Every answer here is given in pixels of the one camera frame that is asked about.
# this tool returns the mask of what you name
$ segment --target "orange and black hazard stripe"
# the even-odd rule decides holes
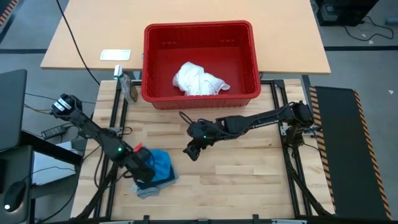
[[[390,220],[392,220],[390,207],[388,206],[388,200],[387,200],[387,197],[386,197],[386,192],[384,191],[383,182],[381,180],[381,175],[380,175],[380,171],[379,171],[379,166],[377,165],[376,155],[374,154],[374,151],[373,151],[371,137],[369,135],[368,126],[366,125],[365,115],[363,114],[362,105],[361,105],[361,101],[359,100],[358,91],[354,90],[354,95],[355,95],[355,98],[356,98],[356,104],[358,106],[359,116],[361,117],[361,121],[362,121],[362,125],[363,125],[363,131],[365,133],[366,142],[368,142],[369,154],[371,156],[373,169],[374,169],[374,174],[376,175],[376,179],[377,179],[377,184],[379,184],[379,190],[380,190],[380,194],[381,194],[381,199],[382,199],[383,204],[384,204],[384,209],[386,210],[387,217]]]
[[[317,89],[314,86],[310,86],[310,98],[311,98],[311,104],[312,104],[314,123],[317,126],[321,126],[322,120],[321,120],[321,114],[319,112]],[[317,131],[317,143],[318,143],[318,149],[320,152],[321,161],[322,161],[322,165],[323,165],[323,171],[325,172],[326,182],[328,183],[328,187],[329,187],[331,202],[333,204],[334,210],[336,211],[335,198],[333,196],[333,190],[331,188],[328,155],[326,154],[326,146],[325,146],[325,140],[323,138],[322,129]]]
[[[6,22],[6,20],[9,16],[11,16],[11,12],[17,6],[18,2],[19,2],[19,0],[12,0],[10,2],[10,4],[7,6],[6,10],[4,10],[4,12],[0,16],[0,26],[2,26]]]

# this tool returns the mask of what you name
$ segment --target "gray cloth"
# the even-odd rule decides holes
[[[174,183],[175,183],[175,180],[177,180],[178,175],[177,175],[177,173],[175,172],[175,169],[173,169],[173,170],[174,170],[174,177],[175,177],[174,180],[168,181],[168,182],[163,183],[163,184],[159,184],[159,185],[156,186],[156,187],[149,187],[149,188],[147,188],[147,189],[145,189],[145,190],[139,189],[138,186],[136,185],[136,183],[133,183],[133,185],[132,185],[132,190],[133,190],[135,193],[137,193],[137,196],[138,196],[139,198],[141,198],[141,199],[145,199],[145,198],[147,198],[147,197],[149,197],[149,196],[158,196],[160,190],[162,190],[163,188],[168,187],[168,186],[174,184]]]

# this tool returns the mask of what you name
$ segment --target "black power strip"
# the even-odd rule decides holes
[[[55,136],[60,136],[63,135],[67,132],[67,128],[65,127],[65,125],[60,125],[54,128],[50,128],[48,130],[42,131],[42,136],[44,140],[50,139],[50,138],[54,138]]]

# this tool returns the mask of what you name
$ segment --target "white card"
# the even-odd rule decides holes
[[[101,53],[101,60],[130,60],[131,50],[105,49]]]

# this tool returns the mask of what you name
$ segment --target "white cloth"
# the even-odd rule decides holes
[[[231,87],[224,80],[205,73],[203,67],[186,62],[175,74],[173,86],[177,86],[186,96],[217,95],[220,90],[229,90]]]

